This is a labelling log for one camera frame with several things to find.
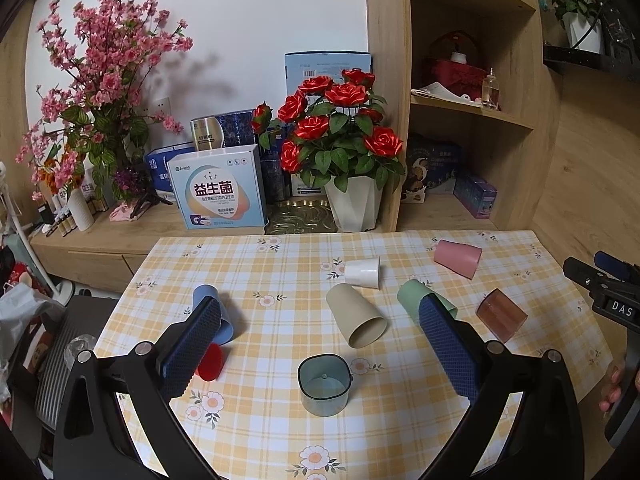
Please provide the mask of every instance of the tablecloth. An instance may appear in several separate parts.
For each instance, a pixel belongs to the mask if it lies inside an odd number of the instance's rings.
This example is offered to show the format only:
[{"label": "tablecloth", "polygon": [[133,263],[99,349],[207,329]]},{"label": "tablecloth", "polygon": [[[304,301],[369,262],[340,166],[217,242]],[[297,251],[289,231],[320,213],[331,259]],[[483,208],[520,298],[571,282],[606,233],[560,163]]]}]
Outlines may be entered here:
[{"label": "tablecloth", "polygon": [[[473,280],[433,261],[441,239],[484,249]],[[324,297],[343,282],[344,262],[380,256],[381,290],[359,289],[389,320],[386,333],[350,348]],[[195,376],[171,407],[218,474],[251,480],[415,480],[446,443],[468,401],[455,394],[427,339],[396,300],[410,278],[475,316],[499,287],[529,319],[512,352],[562,352],[578,400],[603,376],[609,348],[589,306],[533,232],[422,231],[393,234],[163,238],[127,287],[95,349],[128,353],[155,341],[191,312],[193,289],[218,288],[236,339],[224,346],[221,377]],[[355,381],[343,412],[319,418],[300,403],[296,371],[307,357],[335,353]],[[160,472],[127,396],[120,396],[142,460]],[[480,466],[494,462],[516,413],[511,396]]]}]

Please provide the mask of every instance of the metal bolt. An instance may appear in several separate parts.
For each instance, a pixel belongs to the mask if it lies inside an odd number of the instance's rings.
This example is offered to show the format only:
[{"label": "metal bolt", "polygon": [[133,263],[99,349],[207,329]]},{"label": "metal bolt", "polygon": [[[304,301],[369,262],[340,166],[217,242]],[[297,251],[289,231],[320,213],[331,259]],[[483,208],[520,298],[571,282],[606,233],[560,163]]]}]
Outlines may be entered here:
[{"label": "metal bolt", "polygon": [[149,341],[138,343],[136,346],[136,354],[147,355],[149,352],[151,352],[151,349],[152,349],[152,346]]},{"label": "metal bolt", "polygon": [[89,359],[91,359],[91,352],[89,352],[88,350],[82,350],[82,351],[78,354],[78,362],[79,362],[79,363],[85,363],[85,362],[87,362]]},{"label": "metal bolt", "polygon": [[486,349],[494,355],[500,355],[504,352],[504,345],[499,341],[489,341],[486,344]]},{"label": "metal bolt", "polygon": [[562,361],[562,354],[558,350],[550,350],[546,357],[553,363]]}]

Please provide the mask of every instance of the red rose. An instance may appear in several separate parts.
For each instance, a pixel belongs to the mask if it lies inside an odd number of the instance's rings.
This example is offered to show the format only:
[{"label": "red rose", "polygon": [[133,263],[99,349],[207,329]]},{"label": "red rose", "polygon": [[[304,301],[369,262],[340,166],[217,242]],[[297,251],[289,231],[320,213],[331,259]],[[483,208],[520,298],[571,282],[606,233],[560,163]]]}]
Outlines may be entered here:
[{"label": "red rose", "polygon": [[396,156],[402,150],[402,140],[391,128],[376,126],[373,128],[373,136],[364,137],[364,145],[370,152],[379,156]]},{"label": "red rose", "polygon": [[384,118],[384,116],[377,110],[372,110],[371,108],[361,108],[358,111],[358,115],[366,115],[371,117],[371,120],[374,123],[379,123],[380,121],[382,121],[382,119]]},{"label": "red rose", "polygon": [[290,95],[284,101],[282,108],[278,110],[278,118],[284,123],[292,123],[295,121],[306,108],[306,97],[298,90],[295,94]]},{"label": "red rose", "polygon": [[316,140],[322,137],[328,129],[328,116],[307,117],[298,123],[298,127],[293,134],[300,137],[300,139]]},{"label": "red rose", "polygon": [[334,105],[349,108],[364,104],[369,99],[364,86],[345,83],[344,85],[334,85],[329,91],[324,93]]},{"label": "red rose", "polygon": [[369,72],[363,72],[359,68],[354,68],[353,70],[343,70],[342,77],[347,83],[363,85],[367,89],[370,89],[373,86],[373,83],[376,82],[376,76]]},{"label": "red rose", "polygon": [[313,79],[307,79],[298,89],[306,95],[322,95],[333,85],[333,79],[327,75],[320,75]]},{"label": "red rose", "polygon": [[273,113],[271,108],[264,102],[254,110],[254,116],[251,119],[251,127],[256,135],[263,134],[269,127]]},{"label": "red rose", "polygon": [[302,164],[298,162],[298,154],[300,147],[296,146],[292,141],[286,140],[282,145],[280,153],[280,165],[284,171],[294,174],[300,171]]}]

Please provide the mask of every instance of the human hand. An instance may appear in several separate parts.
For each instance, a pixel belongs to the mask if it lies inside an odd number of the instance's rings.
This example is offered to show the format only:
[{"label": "human hand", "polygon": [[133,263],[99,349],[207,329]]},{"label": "human hand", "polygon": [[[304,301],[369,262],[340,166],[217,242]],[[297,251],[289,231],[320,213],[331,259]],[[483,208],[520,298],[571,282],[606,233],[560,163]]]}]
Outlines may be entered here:
[{"label": "human hand", "polygon": [[[601,411],[608,412],[612,405],[620,400],[620,396],[622,395],[620,381],[622,381],[624,371],[624,357],[612,361],[609,368],[607,368],[606,377],[609,378],[609,382],[602,387],[602,400],[599,403]],[[638,392],[640,392],[640,372],[636,375],[636,388]]]}]

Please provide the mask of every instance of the green cup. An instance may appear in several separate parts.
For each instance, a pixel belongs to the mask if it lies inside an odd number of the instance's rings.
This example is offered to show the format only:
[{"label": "green cup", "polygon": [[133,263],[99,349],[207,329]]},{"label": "green cup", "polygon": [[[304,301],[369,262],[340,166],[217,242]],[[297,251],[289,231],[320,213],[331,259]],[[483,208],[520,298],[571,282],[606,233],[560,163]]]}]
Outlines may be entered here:
[{"label": "green cup", "polygon": [[447,298],[441,296],[434,290],[431,290],[428,286],[418,280],[409,280],[400,287],[400,290],[398,290],[398,301],[417,326],[420,326],[420,319],[418,316],[420,302],[422,301],[422,298],[428,294],[435,294],[451,314],[451,317],[456,319],[456,316],[458,315],[458,308]]}]

